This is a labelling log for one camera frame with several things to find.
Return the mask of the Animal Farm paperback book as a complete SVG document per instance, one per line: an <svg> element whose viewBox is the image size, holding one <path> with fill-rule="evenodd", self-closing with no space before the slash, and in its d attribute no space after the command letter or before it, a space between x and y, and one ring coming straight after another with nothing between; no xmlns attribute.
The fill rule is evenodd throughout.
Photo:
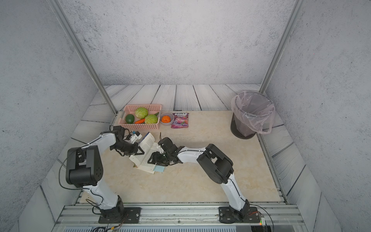
<svg viewBox="0 0 371 232"><path fill-rule="evenodd" d="M148 163L154 152L162 153L163 149L155 142L154 136L148 132L140 142L139 148L144 151L143 155L131 155L129 159L135 164L136 168L150 174L155 173L155 164Z"/></svg>

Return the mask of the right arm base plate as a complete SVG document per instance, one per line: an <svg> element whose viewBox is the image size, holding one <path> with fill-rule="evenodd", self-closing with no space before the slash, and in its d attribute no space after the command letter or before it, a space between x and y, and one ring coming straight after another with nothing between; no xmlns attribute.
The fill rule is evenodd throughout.
<svg viewBox="0 0 371 232"><path fill-rule="evenodd" d="M256 207L250 207L246 212L236 211L235 209L226 206L219 207L219 222L224 224L232 223L257 223L261 224L260 212Z"/></svg>

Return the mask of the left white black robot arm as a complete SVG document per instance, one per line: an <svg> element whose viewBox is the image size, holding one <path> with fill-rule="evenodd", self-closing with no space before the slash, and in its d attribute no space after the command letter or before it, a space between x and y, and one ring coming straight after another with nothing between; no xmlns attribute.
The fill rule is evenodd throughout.
<svg viewBox="0 0 371 232"><path fill-rule="evenodd" d="M125 135L125 131L126 129L120 127L103 131L86 145L69 149L64 161L66 182L77 189L89 192L96 201L92 205L100 211L116 208L119 201L119 196L104 181L100 155L107 149L114 150L121 156L144 154L138 144L142 135L137 131Z"/></svg>

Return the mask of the blue sticky note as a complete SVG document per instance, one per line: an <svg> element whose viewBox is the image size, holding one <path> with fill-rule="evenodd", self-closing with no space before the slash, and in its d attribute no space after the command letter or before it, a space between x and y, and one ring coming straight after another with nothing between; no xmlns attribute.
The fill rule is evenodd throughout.
<svg viewBox="0 0 371 232"><path fill-rule="evenodd" d="M155 168L154 168L155 172L163 173L164 170L165 170L165 166L156 165Z"/></svg>

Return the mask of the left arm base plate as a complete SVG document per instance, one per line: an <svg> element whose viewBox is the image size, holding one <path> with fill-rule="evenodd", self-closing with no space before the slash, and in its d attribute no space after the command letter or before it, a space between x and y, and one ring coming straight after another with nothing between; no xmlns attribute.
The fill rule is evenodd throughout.
<svg viewBox="0 0 371 232"><path fill-rule="evenodd" d="M139 223L141 210L142 209L140 207L112 208L102 210L98 223L137 224Z"/></svg>

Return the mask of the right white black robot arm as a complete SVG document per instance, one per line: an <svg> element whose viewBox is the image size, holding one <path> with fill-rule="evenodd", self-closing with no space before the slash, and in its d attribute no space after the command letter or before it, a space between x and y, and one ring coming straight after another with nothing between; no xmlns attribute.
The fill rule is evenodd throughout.
<svg viewBox="0 0 371 232"><path fill-rule="evenodd" d="M171 166L179 163L197 163L212 181L220 184L229 206L240 216L246 216L250 209L249 201L243 196L234 176L233 162L214 144L205 148L177 147L161 142L162 152L153 152L148 164Z"/></svg>

